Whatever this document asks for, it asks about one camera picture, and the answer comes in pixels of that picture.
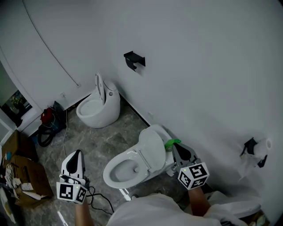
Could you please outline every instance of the door frame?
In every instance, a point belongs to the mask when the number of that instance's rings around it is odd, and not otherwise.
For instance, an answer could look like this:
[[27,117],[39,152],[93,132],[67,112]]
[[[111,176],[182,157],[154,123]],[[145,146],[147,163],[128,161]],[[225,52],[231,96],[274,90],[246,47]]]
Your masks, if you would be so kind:
[[3,51],[0,45],[0,61],[6,70],[8,76],[14,83],[14,85],[17,87],[17,89],[20,91],[20,93],[24,96],[24,98],[29,102],[29,104],[32,106],[32,108],[26,112],[21,119],[23,120],[21,125],[17,128],[15,123],[11,121],[11,119],[7,117],[3,117],[2,114],[0,114],[0,123],[3,124],[4,127],[6,127],[9,132],[13,132],[14,130],[23,131],[29,124],[31,124],[36,118],[38,118],[41,113],[43,112],[42,109],[34,102],[34,100],[30,97],[28,92],[25,90],[25,88],[22,86],[22,84],[19,82],[18,78],[14,74],[13,70],[11,69]]

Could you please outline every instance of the gray marble floor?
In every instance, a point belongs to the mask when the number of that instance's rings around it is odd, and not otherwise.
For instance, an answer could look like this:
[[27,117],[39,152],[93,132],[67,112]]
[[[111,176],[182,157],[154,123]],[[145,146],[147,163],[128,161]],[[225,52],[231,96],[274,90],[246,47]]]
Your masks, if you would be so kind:
[[[103,180],[103,169],[117,154],[125,151],[138,142],[141,130],[147,125],[135,112],[121,101],[119,119],[104,128],[94,129],[86,126],[76,115],[76,110],[68,113],[68,132],[65,137],[66,154],[80,149],[84,153],[86,176],[90,179],[97,193],[102,193],[112,203],[114,210],[126,202],[119,189],[107,186]],[[74,204],[66,203],[56,198],[56,182],[59,179],[61,164],[65,159],[62,141],[65,130],[54,137],[48,147],[37,146],[39,162],[45,167],[54,198],[36,207],[23,209],[26,225],[62,226],[57,211],[60,211],[69,226],[74,225]],[[163,173],[149,181],[128,189],[129,196],[137,194],[139,197],[149,195],[157,190],[172,197],[175,201],[186,192],[178,184],[176,178]],[[93,206],[111,212],[109,204],[100,196],[95,196]],[[97,226],[106,225],[110,215],[103,211],[91,209],[91,215]]]

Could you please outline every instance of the smart toilet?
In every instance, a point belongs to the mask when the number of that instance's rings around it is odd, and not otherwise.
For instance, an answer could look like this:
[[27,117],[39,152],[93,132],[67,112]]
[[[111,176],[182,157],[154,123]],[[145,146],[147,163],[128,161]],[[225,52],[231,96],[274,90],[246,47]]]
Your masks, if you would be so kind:
[[171,168],[175,164],[172,152],[164,148],[169,139],[157,124],[144,129],[136,145],[108,162],[103,172],[105,183],[113,188],[130,188]]
[[96,73],[96,88],[76,108],[76,114],[87,125],[102,128],[115,122],[120,114],[119,92],[109,80]]

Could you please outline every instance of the toilet lid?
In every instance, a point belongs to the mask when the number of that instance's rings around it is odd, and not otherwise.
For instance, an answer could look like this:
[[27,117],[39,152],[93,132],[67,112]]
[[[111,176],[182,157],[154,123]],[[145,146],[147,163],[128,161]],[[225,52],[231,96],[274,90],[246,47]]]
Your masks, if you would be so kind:
[[96,87],[98,89],[98,93],[102,100],[102,105],[105,103],[105,92],[104,92],[104,85],[101,74],[99,72],[96,73]]
[[162,169],[166,160],[166,151],[161,137],[147,128],[139,136],[140,152],[151,167],[150,172]]

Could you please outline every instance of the white cloth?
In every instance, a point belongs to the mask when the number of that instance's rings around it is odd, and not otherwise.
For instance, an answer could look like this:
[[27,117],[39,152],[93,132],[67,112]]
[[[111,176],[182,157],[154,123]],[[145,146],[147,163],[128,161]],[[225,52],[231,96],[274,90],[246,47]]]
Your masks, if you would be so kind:
[[224,221],[247,226],[220,205],[212,206],[204,217],[198,217],[184,213],[172,198],[157,194],[124,203],[107,226],[221,226]]
[[14,171],[13,171],[13,167],[10,164],[6,166],[5,179],[6,179],[7,185],[11,189],[14,189],[14,186],[13,186]]

